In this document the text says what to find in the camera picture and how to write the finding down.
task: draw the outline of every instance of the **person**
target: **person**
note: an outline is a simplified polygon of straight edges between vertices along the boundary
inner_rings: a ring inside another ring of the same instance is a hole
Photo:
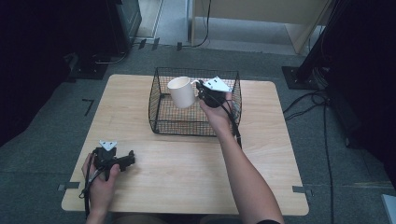
[[[226,100],[231,101],[231,98],[232,95],[227,93]],[[229,108],[228,103],[224,103],[225,108]],[[237,144],[230,130],[227,113],[221,106],[212,108],[202,100],[199,104],[219,139],[233,198],[243,223],[284,223],[273,192]],[[90,155],[82,167],[84,175],[88,169],[89,157]],[[107,209],[115,192],[114,186],[120,172],[119,169],[117,164],[113,165],[108,181],[100,178],[93,181],[90,196],[91,212],[86,223],[105,222]],[[90,174],[93,174],[94,170],[95,168],[92,166]]]

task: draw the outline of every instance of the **wire basket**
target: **wire basket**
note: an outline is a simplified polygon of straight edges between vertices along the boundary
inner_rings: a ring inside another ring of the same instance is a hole
[[[152,81],[148,103],[148,120],[154,133],[216,136],[198,103],[184,109],[177,108],[171,98],[167,84],[175,77],[201,79],[203,82],[221,78],[233,89],[235,123],[239,125],[242,111],[241,84],[237,71],[217,71],[190,68],[158,67]]]

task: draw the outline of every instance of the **person's right arm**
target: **person's right arm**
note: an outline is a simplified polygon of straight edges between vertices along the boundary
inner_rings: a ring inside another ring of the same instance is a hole
[[[221,107],[210,108],[203,101],[200,106],[219,139],[233,198],[243,222],[256,224],[271,219],[284,223],[273,192],[233,137],[225,111]]]

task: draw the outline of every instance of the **mug rim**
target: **mug rim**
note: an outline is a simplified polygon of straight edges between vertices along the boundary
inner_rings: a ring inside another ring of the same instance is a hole
[[[173,83],[173,82],[176,82],[178,79],[182,79],[182,78],[186,78],[187,79],[187,81],[186,81],[186,83],[185,84],[183,84],[183,85],[181,85],[181,86],[178,86],[178,87],[170,87],[169,85],[171,85],[171,83]],[[175,77],[174,79],[172,79],[172,80],[170,80],[169,82],[168,82],[168,89],[170,89],[170,90],[177,90],[177,89],[180,89],[180,88],[183,88],[183,87],[185,87],[187,84],[189,84],[190,83],[190,78],[189,77]]]

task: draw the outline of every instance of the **person's left hand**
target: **person's left hand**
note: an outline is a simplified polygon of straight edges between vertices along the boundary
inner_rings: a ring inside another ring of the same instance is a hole
[[[87,174],[90,156],[91,153],[88,154],[88,157],[87,159],[85,159],[84,165],[81,168],[84,177]],[[94,164],[94,157],[90,169],[90,176],[96,170],[96,167],[93,164]],[[101,176],[98,176],[93,180],[90,187],[91,214],[95,216],[106,216],[107,210],[111,205],[111,202],[114,197],[115,183],[119,173],[120,173],[120,166],[118,164],[114,164],[113,167],[111,167],[110,175],[107,181],[102,179]]]

